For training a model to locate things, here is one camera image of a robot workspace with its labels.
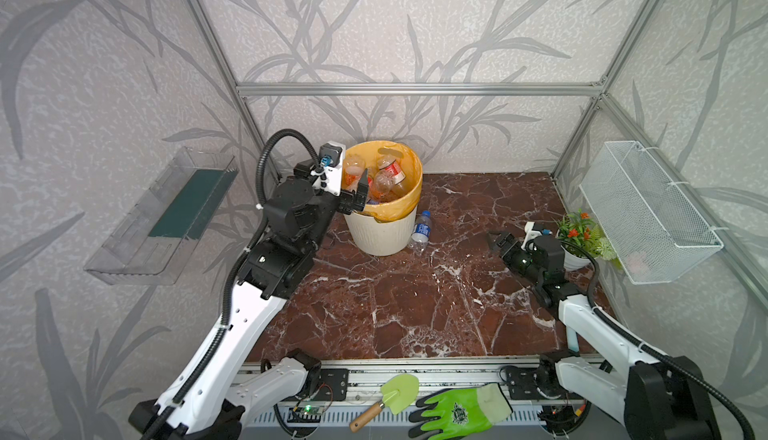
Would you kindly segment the blue cap water bottle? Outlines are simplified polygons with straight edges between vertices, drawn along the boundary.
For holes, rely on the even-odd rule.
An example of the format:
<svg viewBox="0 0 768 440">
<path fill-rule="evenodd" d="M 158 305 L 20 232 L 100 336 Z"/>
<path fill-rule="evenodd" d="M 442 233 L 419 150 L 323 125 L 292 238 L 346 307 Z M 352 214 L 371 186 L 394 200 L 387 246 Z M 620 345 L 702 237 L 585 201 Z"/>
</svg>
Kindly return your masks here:
<svg viewBox="0 0 768 440">
<path fill-rule="evenodd" d="M 428 210 L 424 210 L 420 216 L 416 219 L 414 230 L 410 237 L 410 248 L 417 254 L 422 254 L 430 240 L 432 230 L 432 218 L 431 213 Z"/>
</svg>

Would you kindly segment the green garden trowel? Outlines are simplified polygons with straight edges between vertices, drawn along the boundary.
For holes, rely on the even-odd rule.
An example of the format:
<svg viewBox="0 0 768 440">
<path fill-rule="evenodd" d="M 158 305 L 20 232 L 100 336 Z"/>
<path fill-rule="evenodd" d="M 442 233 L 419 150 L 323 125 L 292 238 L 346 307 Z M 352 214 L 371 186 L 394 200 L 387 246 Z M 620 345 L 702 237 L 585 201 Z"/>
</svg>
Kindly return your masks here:
<svg viewBox="0 0 768 440">
<path fill-rule="evenodd" d="M 350 430 L 354 433 L 358 432 L 385 409 L 389 409 L 393 415 L 401 413 L 416 400 L 419 386 L 419 379 L 415 375 L 405 373 L 396 375 L 381 386 L 381 399 L 349 424 Z"/>
</svg>

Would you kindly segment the clear acrylic wall shelf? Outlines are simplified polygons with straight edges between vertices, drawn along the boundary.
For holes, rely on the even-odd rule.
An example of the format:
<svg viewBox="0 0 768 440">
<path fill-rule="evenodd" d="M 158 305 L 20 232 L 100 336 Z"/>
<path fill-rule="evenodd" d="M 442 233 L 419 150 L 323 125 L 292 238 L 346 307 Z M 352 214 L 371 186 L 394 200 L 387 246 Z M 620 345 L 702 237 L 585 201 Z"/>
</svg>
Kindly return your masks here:
<svg viewBox="0 0 768 440">
<path fill-rule="evenodd" d="M 84 270 L 108 285 L 173 285 L 239 167 L 235 156 L 182 147 Z"/>
</svg>

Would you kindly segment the yellow bin liner bag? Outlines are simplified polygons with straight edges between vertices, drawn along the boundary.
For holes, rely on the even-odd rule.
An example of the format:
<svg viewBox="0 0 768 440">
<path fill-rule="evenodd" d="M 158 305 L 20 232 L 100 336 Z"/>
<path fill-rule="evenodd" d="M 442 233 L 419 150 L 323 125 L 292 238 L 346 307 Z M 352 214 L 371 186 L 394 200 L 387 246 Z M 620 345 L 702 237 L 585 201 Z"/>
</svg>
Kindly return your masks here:
<svg viewBox="0 0 768 440">
<path fill-rule="evenodd" d="M 374 166 L 376 160 L 385 154 L 391 154 L 399 162 L 405 175 L 402 181 L 404 194 L 391 201 L 368 204 L 361 212 L 362 215 L 372 216 L 380 222 L 390 222 L 404 218 L 416 208 L 422 190 L 423 165 L 414 150 L 395 141 L 373 140 L 346 149 L 346 156 L 354 154 L 361 156 L 366 161 L 366 165 L 374 169 L 376 169 Z"/>
</svg>

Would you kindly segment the potted plant with red flowers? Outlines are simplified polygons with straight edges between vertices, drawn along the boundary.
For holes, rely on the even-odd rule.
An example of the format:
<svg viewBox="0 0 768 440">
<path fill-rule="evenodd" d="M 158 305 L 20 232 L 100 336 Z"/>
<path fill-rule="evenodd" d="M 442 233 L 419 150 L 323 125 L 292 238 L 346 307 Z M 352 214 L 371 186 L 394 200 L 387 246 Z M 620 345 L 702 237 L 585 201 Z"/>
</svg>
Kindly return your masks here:
<svg viewBox="0 0 768 440">
<path fill-rule="evenodd" d="M 566 214 L 557 222 L 557 238 L 565 250 L 566 271 L 576 271 L 595 260 L 616 261 L 618 255 L 600 225 L 581 209 Z"/>
</svg>

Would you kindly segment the white ribbed waste bin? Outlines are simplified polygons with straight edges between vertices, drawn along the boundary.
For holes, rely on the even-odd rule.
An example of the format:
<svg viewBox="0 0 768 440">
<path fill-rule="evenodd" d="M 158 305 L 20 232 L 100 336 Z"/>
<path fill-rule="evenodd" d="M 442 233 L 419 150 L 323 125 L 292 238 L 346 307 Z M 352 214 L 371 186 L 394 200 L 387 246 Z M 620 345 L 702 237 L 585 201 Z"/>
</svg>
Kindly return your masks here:
<svg viewBox="0 0 768 440">
<path fill-rule="evenodd" d="M 344 216 L 354 244 L 373 256 L 390 256 L 410 242 L 417 209 L 400 220 L 381 222 L 373 216 L 354 213 Z"/>
</svg>

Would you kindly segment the red label clear bottle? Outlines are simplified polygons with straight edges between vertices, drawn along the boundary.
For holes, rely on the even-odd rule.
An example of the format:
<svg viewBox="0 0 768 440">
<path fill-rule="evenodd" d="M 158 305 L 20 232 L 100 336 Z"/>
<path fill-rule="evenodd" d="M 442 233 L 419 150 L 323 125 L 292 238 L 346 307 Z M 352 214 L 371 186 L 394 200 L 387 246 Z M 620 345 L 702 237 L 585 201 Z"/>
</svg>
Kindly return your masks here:
<svg viewBox="0 0 768 440">
<path fill-rule="evenodd" d="M 391 191 L 398 197 L 403 197 L 408 194 L 407 188 L 407 175 L 402 169 L 399 159 L 392 154 L 385 154 L 377 160 L 377 167 L 380 171 L 383 171 L 385 175 L 391 178 L 392 188 Z"/>
</svg>

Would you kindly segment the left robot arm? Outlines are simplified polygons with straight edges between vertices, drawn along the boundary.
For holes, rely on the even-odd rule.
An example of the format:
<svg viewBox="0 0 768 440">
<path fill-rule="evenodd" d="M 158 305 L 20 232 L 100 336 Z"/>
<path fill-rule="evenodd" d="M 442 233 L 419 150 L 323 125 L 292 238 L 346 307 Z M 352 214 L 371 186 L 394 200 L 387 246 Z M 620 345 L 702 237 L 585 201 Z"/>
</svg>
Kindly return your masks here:
<svg viewBox="0 0 768 440">
<path fill-rule="evenodd" d="M 221 315 L 171 386 L 139 403 L 129 422 L 144 439 L 237 439 L 245 426 L 279 401 L 299 395 L 320 369 L 301 353 L 253 379 L 234 380 L 271 320 L 314 264 L 338 212 L 361 211 L 365 194 L 343 189 L 343 164 L 302 162 L 264 205 L 264 229 L 247 246 L 225 282 Z"/>
</svg>

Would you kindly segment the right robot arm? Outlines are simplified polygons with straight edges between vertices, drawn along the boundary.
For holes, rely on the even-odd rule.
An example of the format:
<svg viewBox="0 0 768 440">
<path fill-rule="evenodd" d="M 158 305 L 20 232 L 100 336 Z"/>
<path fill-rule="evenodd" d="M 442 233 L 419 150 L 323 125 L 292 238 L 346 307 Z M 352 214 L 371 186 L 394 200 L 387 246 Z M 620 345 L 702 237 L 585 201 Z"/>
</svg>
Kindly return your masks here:
<svg viewBox="0 0 768 440">
<path fill-rule="evenodd" d="M 554 363 L 558 385 L 623 425 L 633 439 L 718 439 L 720 429 L 701 371 L 636 337 L 599 307 L 591 290 L 571 282 L 560 240 L 536 227 L 526 238 L 488 233 L 505 266 L 530 281 L 539 304 L 583 337 L 611 366 L 606 372 L 575 354 Z"/>
</svg>

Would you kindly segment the green work glove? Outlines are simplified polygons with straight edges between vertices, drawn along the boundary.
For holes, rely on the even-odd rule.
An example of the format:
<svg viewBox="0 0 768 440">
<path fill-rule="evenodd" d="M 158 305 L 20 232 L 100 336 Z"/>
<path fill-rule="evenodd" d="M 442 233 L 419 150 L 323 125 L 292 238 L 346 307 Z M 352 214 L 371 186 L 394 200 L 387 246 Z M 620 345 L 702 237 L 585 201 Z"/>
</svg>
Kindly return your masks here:
<svg viewBox="0 0 768 440">
<path fill-rule="evenodd" d="M 408 420 L 410 439 L 463 439 L 489 430 L 512 414 L 498 383 L 444 389 L 418 399 Z"/>
</svg>

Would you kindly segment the green circuit board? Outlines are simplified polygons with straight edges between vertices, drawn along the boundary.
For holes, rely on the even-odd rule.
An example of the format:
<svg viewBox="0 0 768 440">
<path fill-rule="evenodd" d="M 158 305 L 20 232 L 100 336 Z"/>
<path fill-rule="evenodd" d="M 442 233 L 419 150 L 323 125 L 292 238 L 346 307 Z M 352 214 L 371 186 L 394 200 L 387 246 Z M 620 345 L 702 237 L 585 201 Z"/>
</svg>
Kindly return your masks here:
<svg viewBox="0 0 768 440">
<path fill-rule="evenodd" d="M 319 424 L 327 411 L 325 405 L 303 405 L 290 407 L 286 413 L 288 425 Z"/>
</svg>

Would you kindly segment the orange cap bottle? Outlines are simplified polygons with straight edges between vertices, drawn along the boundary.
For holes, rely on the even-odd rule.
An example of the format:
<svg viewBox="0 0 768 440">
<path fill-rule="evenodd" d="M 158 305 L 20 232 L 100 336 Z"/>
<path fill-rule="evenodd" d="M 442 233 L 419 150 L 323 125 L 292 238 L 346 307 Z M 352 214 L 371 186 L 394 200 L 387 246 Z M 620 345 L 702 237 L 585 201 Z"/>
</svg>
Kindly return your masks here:
<svg viewBox="0 0 768 440">
<path fill-rule="evenodd" d="M 386 170 L 379 170 L 368 178 L 368 202 L 372 204 L 386 203 L 397 199 L 394 193 L 394 177 Z"/>
</svg>

